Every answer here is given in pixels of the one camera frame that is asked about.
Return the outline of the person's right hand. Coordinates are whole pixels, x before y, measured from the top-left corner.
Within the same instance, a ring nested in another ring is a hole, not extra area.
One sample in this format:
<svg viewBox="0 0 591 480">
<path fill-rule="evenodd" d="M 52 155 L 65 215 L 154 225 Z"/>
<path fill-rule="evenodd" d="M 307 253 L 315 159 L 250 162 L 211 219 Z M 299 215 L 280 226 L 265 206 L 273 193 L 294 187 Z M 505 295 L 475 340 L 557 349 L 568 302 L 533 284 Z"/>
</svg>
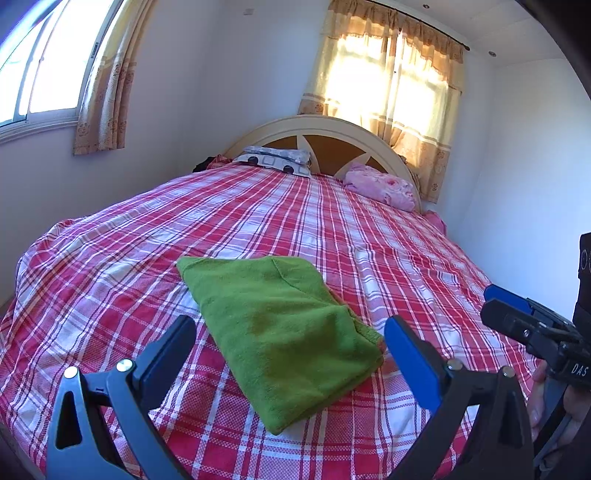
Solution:
<svg viewBox="0 0 591 480">
<path fill-rule="evenodd" d="M 532 439 L 535 440 L 540 432 L 541 418 L 545 411 L 544 390 L 546 382 L 547 363 L 541 361 L 533 373 L 533 386 L 527 402 L 527 412 L 530 418 Z M 590 392 L 569 386 L 565 391 L 563 405 L 570 416 L 570 422 L 562 436 L 557 441 L 559 447 L 570 444 L 578 433 L 590 409 Z"/>
</svg>

